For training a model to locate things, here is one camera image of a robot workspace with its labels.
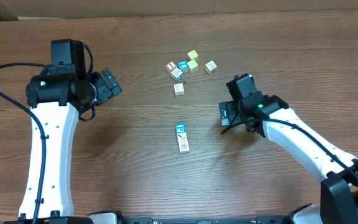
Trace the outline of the blue letter P block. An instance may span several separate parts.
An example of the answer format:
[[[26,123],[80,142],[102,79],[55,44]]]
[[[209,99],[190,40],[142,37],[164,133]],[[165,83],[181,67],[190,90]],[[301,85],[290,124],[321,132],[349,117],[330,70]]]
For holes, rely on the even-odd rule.
[[[185,133],[186,132],[186,126],[184,123],[176,124],[175,125],[175,131],[177,134]]]

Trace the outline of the white block hammer picture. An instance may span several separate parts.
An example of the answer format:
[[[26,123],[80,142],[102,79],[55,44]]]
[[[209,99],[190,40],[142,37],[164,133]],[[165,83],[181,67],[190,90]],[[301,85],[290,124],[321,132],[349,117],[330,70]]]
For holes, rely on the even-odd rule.
[[[186,132],[177,133],[177,139],[179,143],[182,142],[188,142],[187,134]]]

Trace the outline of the white block teal side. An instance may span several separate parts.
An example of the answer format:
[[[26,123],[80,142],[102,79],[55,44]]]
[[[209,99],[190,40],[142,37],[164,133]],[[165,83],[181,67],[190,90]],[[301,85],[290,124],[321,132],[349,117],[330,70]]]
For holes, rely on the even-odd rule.
[[[189,153],[190,147],[188,141],[178,143],[180,154]]]

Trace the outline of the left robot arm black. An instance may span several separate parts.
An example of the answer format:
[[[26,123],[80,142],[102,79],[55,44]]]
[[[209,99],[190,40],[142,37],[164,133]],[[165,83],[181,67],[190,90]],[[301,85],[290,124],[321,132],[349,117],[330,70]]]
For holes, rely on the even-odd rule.
[[[32,118],[32,148],[21,220],[71,217],[73,137],[82,114],[94,111],[122,89],[109,69],[85,64],[89,47],[79,40],[53,40],[51,64],[26,87]]]

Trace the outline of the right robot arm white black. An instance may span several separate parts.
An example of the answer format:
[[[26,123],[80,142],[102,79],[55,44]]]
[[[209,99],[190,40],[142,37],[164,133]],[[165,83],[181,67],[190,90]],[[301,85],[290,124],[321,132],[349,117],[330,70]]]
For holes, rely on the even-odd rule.
[[[265,222],[358,223],[358,158],[325,140],[281,98],[259,91],[252,75],[236,75],[226,87],[232,100],[219,104],[224,132],[245,125],[284,148],[320,186],[320,205]]]

